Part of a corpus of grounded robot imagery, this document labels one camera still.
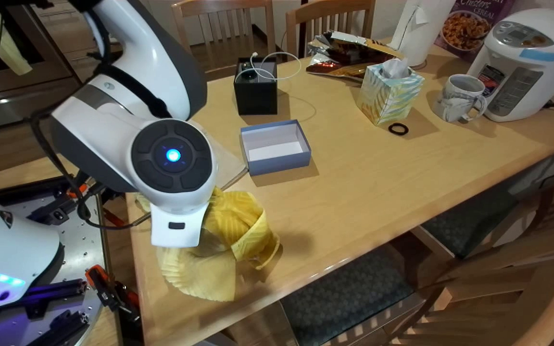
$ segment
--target robotic arm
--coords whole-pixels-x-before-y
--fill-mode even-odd
[[[207,104],[203,70],[137,0],[72,4],[97,41],[103,26],[122,41],[124,56],[53,112],[55,147],[108,189],[139,191],[155,247],[197,247],[216,185],[212,149],[187,124]]]

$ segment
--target white mug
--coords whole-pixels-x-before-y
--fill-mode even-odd
[[[470,110],[485,110],[485,85],[474,76],[451,76],[439,99],[439,116],[445,122],[470,122]]]

